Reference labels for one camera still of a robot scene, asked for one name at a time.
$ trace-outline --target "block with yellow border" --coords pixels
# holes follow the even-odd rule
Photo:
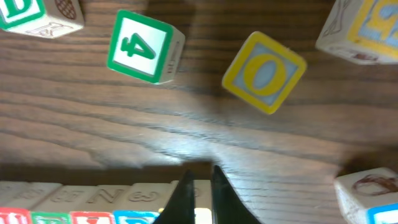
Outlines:
[[[363,65],[398,63],[398,0],[337,0],[317,48]]]
[[[261,32],[252,33],[223,78],[223,86],[272,114],[307,68],[305,60]]]

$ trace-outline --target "black object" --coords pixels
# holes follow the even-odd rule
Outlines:
[[[214,166],[211,190],[214,224],[261,224],[243,205],[219,166]]]
[[[153,224],[195,224],[195,193],[190,170],[178,182],[169,202]]]

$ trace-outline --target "brown wood grain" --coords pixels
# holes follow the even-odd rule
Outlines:
[[[208,162],[264,223],[340,224],[332,183],[341,169],[398,168],[398,67],[315,50],[333,0],[80,2],[86,27],[76,33],[47,40],[0,32],[3,178],[162,182],[186,163],[205,172]],[[173,82],[150,85],[106,68],[120,9],[186,35]],[[272,116],[221,88],[255,30],[309,65]]]

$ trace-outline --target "yellow letter o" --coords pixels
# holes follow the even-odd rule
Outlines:
[[[269,61],[273,61],[276,65],[274,76],[272,77],[272,80],[268,83],[268,85],[258,89],[254,87],[254,79],[256,77],[256,73],[262,65]],[[283,87],[286,81],[285,65],[283,61],[275,55],[261,54],[255,56],[246,65],[246,68],[244,69],[243,80],[246,84],[246,87],[253,93],[259,96],[269,96],[276,93]]]

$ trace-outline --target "green number 4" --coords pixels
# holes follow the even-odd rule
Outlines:
[[[130,42],[127,37],[123,38],[120,50],[127,52],[127,56],[129,57],[132,57],[134,54],[136,54],[151,60],[155,58],[154,50],[147,43],[145,43],[144,39],[142,39],[142,37],[138,34],[133,34],[130,38]]]

